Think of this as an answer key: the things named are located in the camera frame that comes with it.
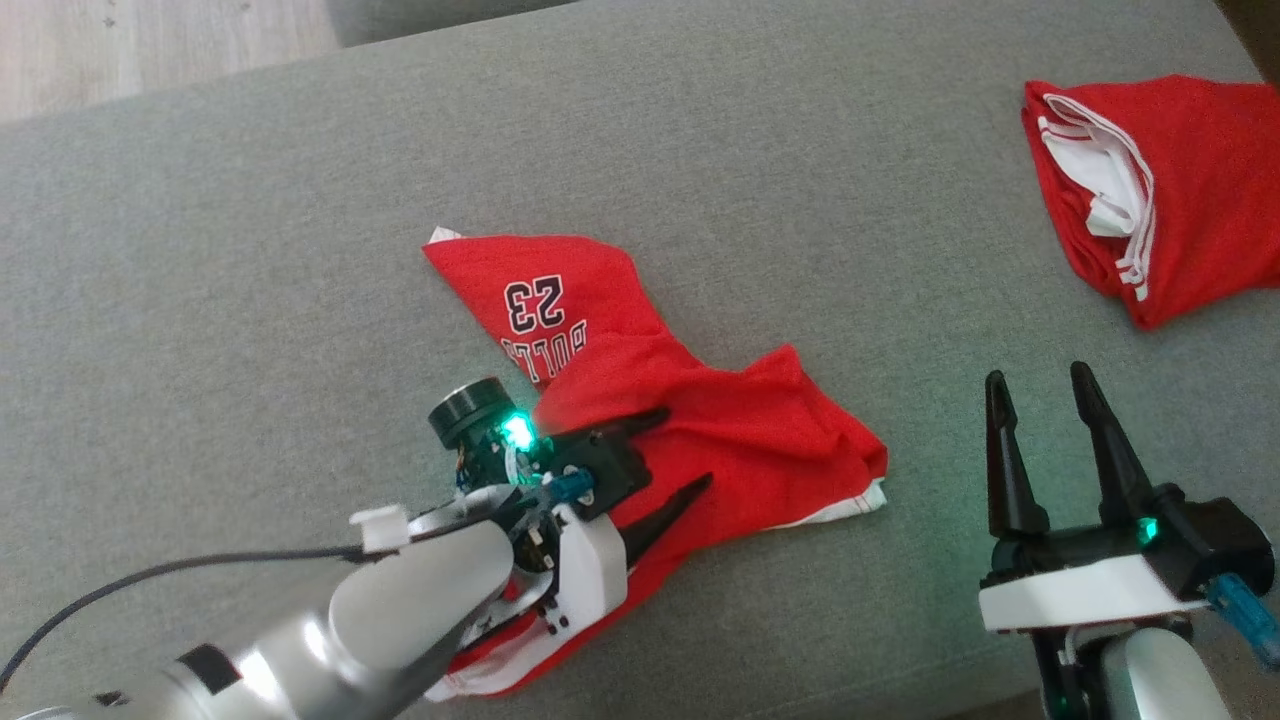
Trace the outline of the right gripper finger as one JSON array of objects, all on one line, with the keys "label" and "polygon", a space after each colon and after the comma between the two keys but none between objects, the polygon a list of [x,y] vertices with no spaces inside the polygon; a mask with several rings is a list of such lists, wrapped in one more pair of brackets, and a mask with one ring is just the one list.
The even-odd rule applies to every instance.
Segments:
[{"label": "right gripper finger", "polygon": [[1005,375],[986,377],[988,529],[998,541],[1044,536],[1046,510],[1036,502],[1016,438],[1018,415]]},{"label": "right gripper finger", "polygon": [[1091,433],[1100,480],[1100,519],[1103,527],[1126,527],[1143,518],[1153,487],[1126,432],[1110,407],[1087,363],[1070,365],[1076,410]]}]

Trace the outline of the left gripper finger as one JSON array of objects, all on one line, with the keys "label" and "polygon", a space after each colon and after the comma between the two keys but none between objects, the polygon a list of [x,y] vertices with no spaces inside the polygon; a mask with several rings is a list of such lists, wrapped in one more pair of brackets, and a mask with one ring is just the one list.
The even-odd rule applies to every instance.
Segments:
[{"label": "left gripper finger", "polygon": [[634,451],[636,437],[662,427],[668,419],[668,407],[608,418],[591,427],[590,446],[604,451]]},{"label": "left gripper finger", "polygon": [[620,529],[626,562],[639,562],[654,543],[705,493],[713,474],[705,473],[677,489],[655,511]]}]

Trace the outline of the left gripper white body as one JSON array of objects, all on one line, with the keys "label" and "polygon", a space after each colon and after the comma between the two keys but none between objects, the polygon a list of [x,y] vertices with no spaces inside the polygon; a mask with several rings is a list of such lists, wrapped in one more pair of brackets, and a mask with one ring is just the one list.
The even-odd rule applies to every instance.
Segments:
[{"label": "left gripper white body", "polygon": [[541,433],[495,378],[447,395],[430,424],[456,455],[454,498],[431,510],[430,532],[490,520],[515,552],[508,585],[468,635],[492,637],[527,614],[566,634],[622,602],[626,552],[609,512],[628,496],[628,451],[591,447],[593,427]]}]

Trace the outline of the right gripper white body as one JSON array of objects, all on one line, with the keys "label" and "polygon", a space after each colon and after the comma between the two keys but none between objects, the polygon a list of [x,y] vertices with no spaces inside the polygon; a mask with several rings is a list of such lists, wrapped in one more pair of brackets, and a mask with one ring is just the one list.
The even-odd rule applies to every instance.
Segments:
[{"label": "right gripper white body", "polygon": [[978,605],[989,633],[1101,625],[1206,607],[1180,600],[1142,553],[1142,519],[1119,527],[1028,533],[993,524]]}]

